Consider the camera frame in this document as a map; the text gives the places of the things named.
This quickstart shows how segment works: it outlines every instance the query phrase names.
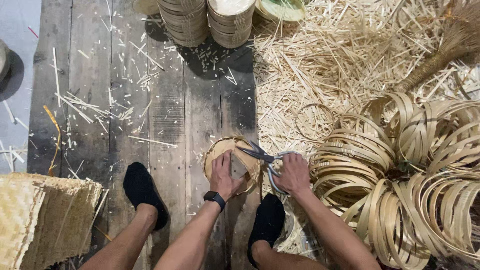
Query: broom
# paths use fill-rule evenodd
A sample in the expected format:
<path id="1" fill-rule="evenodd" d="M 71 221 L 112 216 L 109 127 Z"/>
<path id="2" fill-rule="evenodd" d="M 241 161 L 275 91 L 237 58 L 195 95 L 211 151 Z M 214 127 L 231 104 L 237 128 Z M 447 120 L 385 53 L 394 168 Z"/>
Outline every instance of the broom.
<path id="1" fill-rule="evenodd" d="M 453 8 L 444 21 L 444 41 L 438 51 L 394 86 L 394 91 L 411 91 L 449 62 L 478 52 L 480 52 L 480 0 L 472 0 Z"/>

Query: black sock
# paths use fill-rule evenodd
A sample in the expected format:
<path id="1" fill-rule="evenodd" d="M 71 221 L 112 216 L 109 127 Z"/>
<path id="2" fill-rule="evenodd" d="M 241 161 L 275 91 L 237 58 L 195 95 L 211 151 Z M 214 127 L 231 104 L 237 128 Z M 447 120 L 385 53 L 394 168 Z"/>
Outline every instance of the black sock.
<path id="1" fill-rule="evenodd" d="M 273 248 L 273 244 L 280 236 L 285 222 L 285 210 L 282 202 L 273 194 L 267 194 L 257 208 L 252 234 L 248 240 L 247 257 L 250 263 L 257 268 L 252 256 L 252 245 L 258 240 L 265 240 Z"/>
<path id="2" fill-rule="evenodd" d="M 167 224 L 168 213 L 155 191 L 152 176 L 148 173 L 145 166 L 139 162 L 128 165 L 125 178 L 123 179 L 123 190 L 130 202 L 137 210 L 141 203 L 150 204 L 158 210 L 158 217 L 154 230 L 161 229 Z"/>

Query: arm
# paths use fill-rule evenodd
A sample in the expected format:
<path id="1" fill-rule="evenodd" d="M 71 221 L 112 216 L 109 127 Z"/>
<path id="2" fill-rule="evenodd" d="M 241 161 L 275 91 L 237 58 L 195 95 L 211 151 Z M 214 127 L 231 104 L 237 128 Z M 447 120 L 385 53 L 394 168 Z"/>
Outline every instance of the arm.
<path id="1" fill-rule="evenodd" d="M 231 150 L 212 161 L 210 190 L 218 192 L 227 202 L 242 183 L 243 179 L 232 179 L 230 175 Z M 199 269 L 206 255 L 206 245 L 220 205 L 206 201 L 196 215 L 180 232 L 155 265 L 155 270 Z"/>
<path id="2" fill-rule="evenodd" d="M 310 190 L 308 163 L 301 155 L 284 155 L 282 176 L 274 177 L 274 181 L 302 206 L 323 245 L 341 269 L 380 269 L 375 258 L 353 230 Z"/>

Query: hand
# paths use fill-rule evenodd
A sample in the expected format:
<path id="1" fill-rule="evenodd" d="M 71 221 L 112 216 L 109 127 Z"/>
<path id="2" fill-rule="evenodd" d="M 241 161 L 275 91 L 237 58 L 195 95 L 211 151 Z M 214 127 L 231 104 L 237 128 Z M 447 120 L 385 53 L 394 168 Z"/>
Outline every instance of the hand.
<path id="1" fill-rule="evenodd" d="M 289 153 L 282 157 L 283 170 L 281 177 L 273 175 L 278 188 L 296 197 L 303 192 L 311 192 L 308 162 L 301 154 Z"/>
<path id="2" fill-rule="evenodd" d="M 210 178 L 210 190 L 216 191 L 227 202 L 237 191 L 243 182 L 243 178 L 233 179 L 231 173 L 230 154 L 232 150 L 212 160 L 212 177 Z"/>

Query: leg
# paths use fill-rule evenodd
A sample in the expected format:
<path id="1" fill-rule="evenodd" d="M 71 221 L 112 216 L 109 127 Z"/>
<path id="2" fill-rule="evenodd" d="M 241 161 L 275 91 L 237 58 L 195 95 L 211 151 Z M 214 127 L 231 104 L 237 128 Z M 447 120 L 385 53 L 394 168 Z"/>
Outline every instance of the leg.
<path id="1" fill-rule="evenodd" d="M 167 211 L 145 166 L 138 162 L 128 166 L 123 189 L 135 207 L 135 217 L 112 242 L 83 264 L 82 270 L 131 270 L 148 235 L 167 224 Z"/>
<path id="2" fill-rule="evenodd" d="M 265 240 L 253 243 L 252 256 L 259 270 L 326 270 L 323 265 L 307 257 L 276 252 Z"/>
<path id="3" fill-rule="evenodd" d="M 293 254 L 272 250 L 285 222 L 282 202 L 273 194 L 267 194 L 257 208 L 252 234 L 248 240 L 247 256 L 251 264 L 260 270 L 325 270 L 320 263 Z"/>
<path id="4" fill-rule="evenodd" d="M 139 204 L 132 222 L 110 242 L 82 265 L 82 270 L 130 270 L 137 261 L 148 235 L 155 227 L 157 209 Z"/>

